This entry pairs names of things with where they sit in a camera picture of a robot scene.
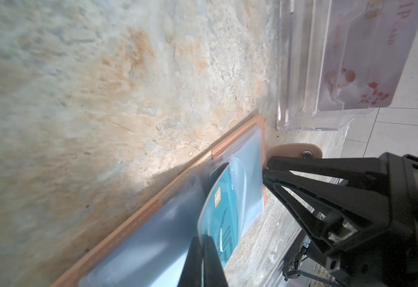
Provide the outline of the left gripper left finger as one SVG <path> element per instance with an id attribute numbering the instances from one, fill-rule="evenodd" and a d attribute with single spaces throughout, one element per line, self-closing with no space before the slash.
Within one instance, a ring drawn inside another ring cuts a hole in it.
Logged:
<path id="1" fill-rule="evenodd" d="M 178 287 L 202 286 L 202 246 L 199 237 L 192 239 Z"/>

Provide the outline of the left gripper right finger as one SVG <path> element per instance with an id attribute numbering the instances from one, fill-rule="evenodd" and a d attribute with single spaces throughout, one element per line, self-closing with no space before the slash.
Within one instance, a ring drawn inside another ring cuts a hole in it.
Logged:
<path id="1" fill-rule="evenodd" d="M 205 287 L 228 287 L 228 282 L 211 236 L 203 240 L 203 285 Z"/>

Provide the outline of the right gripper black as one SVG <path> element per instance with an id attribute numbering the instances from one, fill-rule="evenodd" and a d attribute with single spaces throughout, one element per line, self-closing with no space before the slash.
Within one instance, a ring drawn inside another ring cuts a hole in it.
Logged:
<path id="1" fill-rule="evenodd" d="M 267 166 L 265 186 L 310 237 L 308 256 L 334 278 L 350 287 L 418 287 L 418 157 L 273 156 Z"/>

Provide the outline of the clear acrylic card stand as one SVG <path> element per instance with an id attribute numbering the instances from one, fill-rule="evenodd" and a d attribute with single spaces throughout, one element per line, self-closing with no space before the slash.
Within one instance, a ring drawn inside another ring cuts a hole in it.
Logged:
<path id="1" fill-rule="evenodd" d="M 345 103 L 341 91 L 349 24 L 358 1 L 280 1 L 278 130 L 338 130 L 371 108 Z"/>

